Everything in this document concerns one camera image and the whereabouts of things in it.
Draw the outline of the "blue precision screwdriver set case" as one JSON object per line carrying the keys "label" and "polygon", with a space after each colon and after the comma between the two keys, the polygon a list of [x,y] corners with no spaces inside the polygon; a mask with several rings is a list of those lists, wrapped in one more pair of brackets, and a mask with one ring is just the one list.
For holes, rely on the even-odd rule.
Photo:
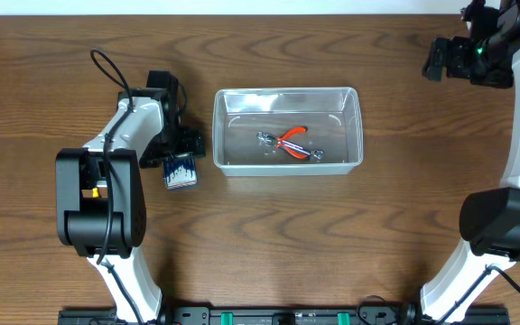
{"label": "blue precision screwdriver set case", "polygon": [[167,190],[176,190],[195,186],[198,183],[198,174],[195,160],[167,159],[162,163],[163,180]]}

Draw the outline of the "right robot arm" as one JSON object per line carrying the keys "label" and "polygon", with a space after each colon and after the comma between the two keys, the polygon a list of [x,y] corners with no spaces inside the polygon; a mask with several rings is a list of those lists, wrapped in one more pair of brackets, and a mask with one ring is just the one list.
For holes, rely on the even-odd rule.
{"label": "right robot arm", "polygon": [[400,324],[507,324],[505,309],[480,311],[472,303],[520,263],[520,0],[498,7],[473,0],[461,11],[469,36],[432,42],[422,74],[467,79],[471,84],[515,91],[512,138],[506,168],[493,190],[468,195],[460,211],[460,241],[437,273],[397,316]]}

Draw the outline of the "red handled pliers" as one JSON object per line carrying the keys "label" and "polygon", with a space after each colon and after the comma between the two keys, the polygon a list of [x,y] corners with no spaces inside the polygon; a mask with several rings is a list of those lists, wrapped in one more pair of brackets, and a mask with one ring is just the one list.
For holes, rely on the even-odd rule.
{"label": "red handled pliers", "polygon": [[289,142],[292,142],[290,140],[290,138],[293,135],[304,134],[307,131],[308,131],[308,128],[306,126],[296,126],[296,127],[291,128],[290,130],[288,130],[284,135],[280,135],[280,136],[276,136],[276,137],[285,139]]}

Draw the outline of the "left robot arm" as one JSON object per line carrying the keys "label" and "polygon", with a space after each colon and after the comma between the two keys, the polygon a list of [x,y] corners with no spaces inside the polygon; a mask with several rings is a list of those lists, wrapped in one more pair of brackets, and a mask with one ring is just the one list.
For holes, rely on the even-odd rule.
{"label": "left robot arm", "polygon": [[79,148],[56,156],[60,241],[100,273],[116,307],[87,317],[92,324],[164,324],[162,289],[151,276],[141,244],[147,209],[140,172],[161,167],[167,189],[198,181],[201,133],[182,127],[181,86],[129,88],[116,113]]}

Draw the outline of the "silver combination wrench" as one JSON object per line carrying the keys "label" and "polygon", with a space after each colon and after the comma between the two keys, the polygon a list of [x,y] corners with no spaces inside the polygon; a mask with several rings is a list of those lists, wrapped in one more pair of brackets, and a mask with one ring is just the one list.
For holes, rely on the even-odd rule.
{"label": "silver combination wrench", "polygon": [[324,158],[324,152],[322,150],[307,149],[298,144],[289,142],[285,139],[278,138],[275,135],[271,135],[260,131],[256,134],[256,137],[262,143],[269,146],[273,146],[278,149],[282,149],[286,153],[291,155],[291,157],[298,160],[310,160],[310,158],[321,160]]}

